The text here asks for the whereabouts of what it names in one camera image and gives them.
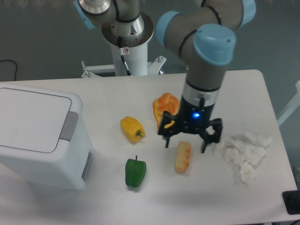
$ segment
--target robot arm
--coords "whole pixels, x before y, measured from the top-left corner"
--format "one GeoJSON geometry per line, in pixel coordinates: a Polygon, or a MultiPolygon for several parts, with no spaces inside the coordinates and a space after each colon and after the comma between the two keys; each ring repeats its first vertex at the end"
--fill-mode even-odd
{"type": "Polygon", "coordinates": [[[130,22],[140,15],[139,0],[75,0],[87,19],[95,27],[103,23],[112,23],[115,19],[120,22],[130,22]]]}
{"type": "Polygon", "coordinates": [[[147,43],[154,26],[140,11],[140,0],[75,0],[74,4],[88,28],[102,28],[116,76],[147,75],[147,43]]]}
{"type": "Polygon", "coordinates": [[[157,24],[157,38],[189,65],[180,109],[173,116],[164,112],[158,134],[167,140],[180,132],[199,134],[203,138],[202,152],[222,132],[220,118],[210,120],[214,103],[228,64],[232,60],[235,34],[221,25],[236,29],[255,15],[253,0],[207,0],[190,16],[178,12],[164,14],[157,24]],[[206,129],[212,126],[214,134],[206,129]]]}

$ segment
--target white paper towel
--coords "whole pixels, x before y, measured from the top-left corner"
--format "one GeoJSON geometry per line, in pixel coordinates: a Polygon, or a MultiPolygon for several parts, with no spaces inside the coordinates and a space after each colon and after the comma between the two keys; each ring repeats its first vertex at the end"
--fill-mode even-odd
{"type": "Polygon", "coordinates": [[[240,168],[239,178],[250,185],[255,177],[256,171],[252,165],[267,154],[266,149],[272,138],[263,134],[245,133],[223,138],[216,146],[216,152],[224,153],[225,160],[240,168]]]}

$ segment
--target black cable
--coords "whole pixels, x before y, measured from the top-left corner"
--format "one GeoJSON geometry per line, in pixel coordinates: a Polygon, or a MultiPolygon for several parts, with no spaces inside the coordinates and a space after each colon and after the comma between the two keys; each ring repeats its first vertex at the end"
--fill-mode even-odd
{"type": "Polygon", "coordinates": [[[206,2],[206,0],[203,0],[203,1],[202,1],[202,3],[201,3],[201,7],[203,7],[203,6],[204,6],[205,2],[206,2]]]}
{"type": "Polygon", "coordinates": [[[215,14],[218,24],[222,25],[222,20],[221,20],[220,14],[217,12],[217,10],[212,6],[205,6],[205,7],[209,8],[215,14]]]}
{"type": "Polygon", "coordinates": [[[114,9],[116,11],[116,19],[118,19],[119,15],[120,15],[118,3],[117,3],[116,0],[112,0],[112,2],[113,2],[113,5],[114,5],[114,9]]]}
{"type": "Polygon", "coordinates": [[[192,35],[192,34],[194,34],[194,33],[196,33],[197,32],[197,30],[193,30],[193,31],[191,31],[188,35],[186,35],[184,38],[183,38],[183,40],[182,40],[182,43],[180,44],[180,47],[179,47],[179,50],[178,50],[178,55],[179,55],[179,58],[181,59],[181,50],[182,50],[182,48],[183,48],[183,46],[184,46],[184,43],[187,41],[187,39],[192,35]]]}
{"type": "MultiPolygon", "coordinates": [[[[121,36],[119,36],[118,46],[119,46],[119,49],[122,48],[122,37],[121,36]]],[[[121,59],[122,59],[122,62],[124,63],[124,66],[125,66],[125,69],[126,69],[126,72],[127,72],[127,76],[132,76],[132,73],[129,71],[127,63],[125,61],[124,55],[121,55],[121,59]]]]}
{"type": "Polygon", "coordinates": [[[300,219],[295,220],[294,222],[292,222],[290,225],[295,225],[296,223],[298,223],[300,221],[300,219]]]}
{"type": "Polygon", "coordinates": [[[16,81],[16,79],[17,79],[17,70],[18,70],[18,65],[17,65],[16,61],[14,61],[14,60],[0,60],[0,62],[13,62],[15,64],[15,77],[14,77],[14,81],[16,81]]]}

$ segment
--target cable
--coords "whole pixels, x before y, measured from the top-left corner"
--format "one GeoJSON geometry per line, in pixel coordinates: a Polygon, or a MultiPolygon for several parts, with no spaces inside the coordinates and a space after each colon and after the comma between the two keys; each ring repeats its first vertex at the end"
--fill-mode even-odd
{"type": "MultiPolygon", "coordinates": [[[[122,48],[122,37],[119,36],[119,49],[122,48]]],[[[126,72],[127,72],[127,76],[132,76],[132,73],[129,71],[129,68],[128,68],[128,65],[125,61],[125,58],[124,58],[124,55],[121,55],[121,59],[122,59],[122,62],[124,63],[124,66],[125,66],[125,69],[126,69],[126,72]]]]}
{"type": "Polygon", "coordinates": [[[16,81],[16,79],[17,79],[17,70],[18,70],[18,65],[17,65],[16,61],[14,61],[14,60],[0,60],[0,62],[13,62],[15,64],[15,77],[14,77],[14,81],[16,81]]]}
{"type": "Polygon", "coordinates": [[[295,220],[294,222],[292,222],[290,225],[295,225],[296,223],[298,223],[300,221],[300,219],[295,220]]]}

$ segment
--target blue joint cap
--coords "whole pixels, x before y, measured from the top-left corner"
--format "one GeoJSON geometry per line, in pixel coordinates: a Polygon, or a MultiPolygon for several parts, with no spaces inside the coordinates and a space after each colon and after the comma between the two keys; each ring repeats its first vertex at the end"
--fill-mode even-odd
{"type": "Polygon", "coordinates": [[[202,59],[216,66],[227,65],[232,60],[235,43],[234,32],[218,24],[199,27],[194,37],[196,52],[202,59]]]}
{"type": "Polygon", "coordinates": [[[77,9],[80,17],[82,18],[82,21],[84,23],[84,25],[87,27],[87,29],[93,29],[96,28],[90,21],[89,19],[86,17],[86,15],[84,14],[83,10],[80,8],[80,5],[78,3],[78,0],[74,0],[73,4],[75,5],[75,8],[77,9]]]}
{"type": "Polygon", "coordinates": [[[165,14],[163,14],[160,19],[158,20],[158,23],[156,25],[156,38],[159,40],[159,42],[165,46],[165,33],[167,31],[167,28],[169,26],[170,21],[178,14],[181,14],[176,11],[169,11],[165,14]]]}
{"type": "Polygon", "coordinates": [[[250,22],[256,13],[255,0],[242,0],[243,2],[243,19],[240,27],[250,22]]]}

